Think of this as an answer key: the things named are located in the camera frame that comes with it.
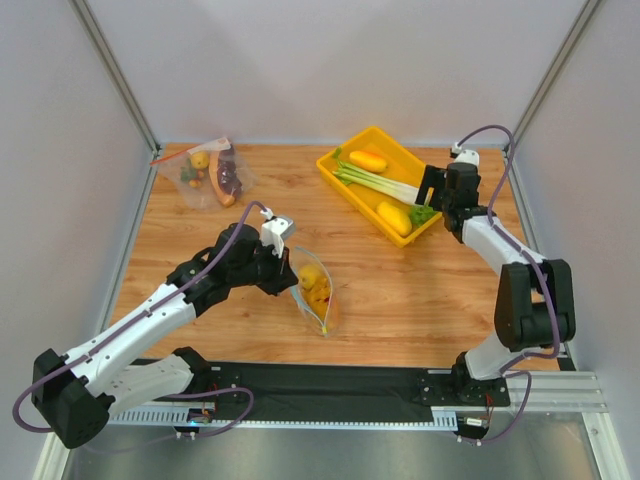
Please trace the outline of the fake green lettuce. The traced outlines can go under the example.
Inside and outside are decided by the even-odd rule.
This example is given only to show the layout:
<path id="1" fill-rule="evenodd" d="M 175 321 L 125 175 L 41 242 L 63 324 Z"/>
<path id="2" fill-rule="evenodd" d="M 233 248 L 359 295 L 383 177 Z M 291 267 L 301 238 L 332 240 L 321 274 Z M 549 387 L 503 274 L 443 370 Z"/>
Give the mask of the fake green lettuce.
<path id="1" fill-rule="evenodd" d="M 436 214 L 437 211 L 435 211 L 429 205 L 413 205 L 409 210 L 409 219 L 414 228 L 419 228 L 420 226 L 427 223 Z"/>

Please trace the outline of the blue zip top bag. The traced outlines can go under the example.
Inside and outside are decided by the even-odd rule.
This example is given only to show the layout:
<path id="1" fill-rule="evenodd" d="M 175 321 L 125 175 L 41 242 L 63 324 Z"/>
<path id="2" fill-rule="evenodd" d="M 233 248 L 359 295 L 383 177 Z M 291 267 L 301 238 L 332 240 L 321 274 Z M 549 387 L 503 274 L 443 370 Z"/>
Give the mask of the blue zip top bag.
<path id="1" fill-rule="evenodd" d="M 298 284 L 291 288 L 302 318 L 320 336 L 327 338 L 340 323 L 333 279 L 320 259 L 300 246 L 291 254 L 291 266 Z"/>

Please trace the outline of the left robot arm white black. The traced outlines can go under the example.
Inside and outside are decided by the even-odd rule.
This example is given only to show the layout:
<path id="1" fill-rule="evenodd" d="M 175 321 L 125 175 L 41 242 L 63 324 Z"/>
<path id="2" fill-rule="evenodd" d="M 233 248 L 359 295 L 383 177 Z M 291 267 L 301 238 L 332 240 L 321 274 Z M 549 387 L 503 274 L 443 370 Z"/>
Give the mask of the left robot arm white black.
<path id="1" fill-rule="evenodd" d="M 298 279 L 285 241 L 295 230 L 285 216 L 260 228 L 233 223 L 216 243 L 179 264 L 136 309 L 93 339 L 34 361 L 31 402 L 68 449 L 91 441 L 121 412 L 148 401 L 203 391 L 207 361 L 191 347 L 137 367 L 141 353 L 225 301 L 255 286 L 277 296 Z"/>

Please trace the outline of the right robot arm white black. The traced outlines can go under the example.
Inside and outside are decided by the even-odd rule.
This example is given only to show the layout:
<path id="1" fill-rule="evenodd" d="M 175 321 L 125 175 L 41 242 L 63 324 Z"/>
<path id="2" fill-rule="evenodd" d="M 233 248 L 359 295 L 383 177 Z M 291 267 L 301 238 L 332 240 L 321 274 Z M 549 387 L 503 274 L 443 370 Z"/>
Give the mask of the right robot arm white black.
<path id="1" fill-rule="evenodd" d="M 566 261 L 531 250 L 480 205 L 480 180 L 473 163 L 428 165 L 417 203 L 442 213 L 446 229 L 499 277 L 494 331 L 456 358 L 440 396 L 467 405 L 491 396 L 504 405 L 510 368 L 529 358 L 553 359 L 575 336 L 572 273 Z"/>

